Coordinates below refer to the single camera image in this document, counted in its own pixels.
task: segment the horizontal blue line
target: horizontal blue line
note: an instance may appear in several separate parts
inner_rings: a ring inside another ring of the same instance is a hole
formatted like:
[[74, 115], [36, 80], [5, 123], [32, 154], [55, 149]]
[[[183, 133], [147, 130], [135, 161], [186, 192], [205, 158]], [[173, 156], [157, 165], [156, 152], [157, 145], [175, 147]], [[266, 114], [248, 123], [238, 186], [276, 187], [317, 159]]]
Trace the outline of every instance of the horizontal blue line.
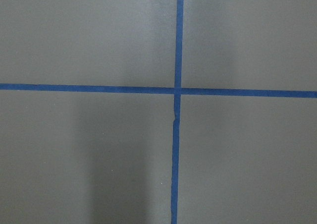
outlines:
[[135, 94], [182, 94], [182, 95], [219, 95], [254, 96], [285, 98], [317, 98], [317, 91], [289, 90], [252, 90], [252, 89], [198, 89], [198, 88], [162, 88], [162, 87], [125, 87], [95, 85], [50, 85], [50, 84], [0, 84], [0, 90], [34, 90], [64, 92], [97, 93], [135, 93]]
[[34, 90], [96, 93], [174, 94], [174, 88], [95, 85], [0, 84], [0, 90]]
[[194, 89], [182, 88], [182, 95], [254, 96], [284, 98], [317, 98], [317, 91], [253, 90], [253, 89]]

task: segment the concrete floor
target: concrete floor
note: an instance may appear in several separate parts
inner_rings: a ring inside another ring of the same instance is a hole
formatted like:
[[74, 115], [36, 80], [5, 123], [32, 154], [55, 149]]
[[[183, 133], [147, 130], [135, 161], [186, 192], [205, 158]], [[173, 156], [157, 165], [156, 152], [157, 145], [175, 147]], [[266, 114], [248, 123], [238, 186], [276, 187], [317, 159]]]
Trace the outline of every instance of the concrete floor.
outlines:
[[[182, 86], [317, 90], [317, 0], [185, 0]], [[0, 83], [174, 86], [176, 0], [0, 0]], [[312, 224], [317, 100], [181, 99], [179, 224]], [[0, 91], [0, 223], [168, 224], [172, 95]]]

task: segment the blue tape strip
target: blue tape strip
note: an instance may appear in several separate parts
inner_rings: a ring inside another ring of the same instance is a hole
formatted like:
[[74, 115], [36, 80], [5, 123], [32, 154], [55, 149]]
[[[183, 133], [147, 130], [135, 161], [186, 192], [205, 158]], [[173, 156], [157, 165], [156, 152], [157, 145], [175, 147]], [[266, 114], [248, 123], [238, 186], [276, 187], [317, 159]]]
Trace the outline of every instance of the blue tape strip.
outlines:
[[86, 86], [49, 84], [0, 84], [0, 90], [34, 90], [97, 93], [136, 93], [136, 94], [174, 94], [174, 88], [124, 87], [124, 86]]
[[317, 91], [287, 91], [287, 90], [182, 88], [181, 94], [184, 94], [184, 95], [284, 97], [284, 98], [317, 98]]
[[177, 0], [176, 12], [176, 50], [174, 80], [174, 115], [172, 146], [172, 185], [171, 185], [171, 224], [177, 224], [178, 203], [178, 165], [179, 165], [179, 125], [182, 84], [182, 51], [183, 51], [183, 13], [184, 0]]

